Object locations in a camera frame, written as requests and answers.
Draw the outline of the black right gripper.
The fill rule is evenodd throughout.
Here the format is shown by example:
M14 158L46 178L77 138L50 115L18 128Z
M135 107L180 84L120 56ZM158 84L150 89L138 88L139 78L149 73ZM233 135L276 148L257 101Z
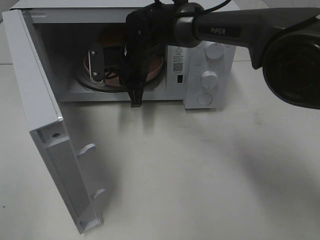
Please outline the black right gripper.
M166 45L175 44L173 16L176 4L150 4L126 17L122 46L103 47L104 71L115 67L120 83L144 83L155 57L163 57Z

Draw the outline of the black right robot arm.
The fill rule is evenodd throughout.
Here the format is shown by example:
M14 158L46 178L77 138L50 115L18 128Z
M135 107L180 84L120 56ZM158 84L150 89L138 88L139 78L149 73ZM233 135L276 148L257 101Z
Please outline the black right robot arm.
M149 63L159 48L194 48L209 41L247 48L252 67L262 69L267 86L279 99L319 109L319 8L222 11L222 7L156 0L127 15L118 75L131 105L142 105Z

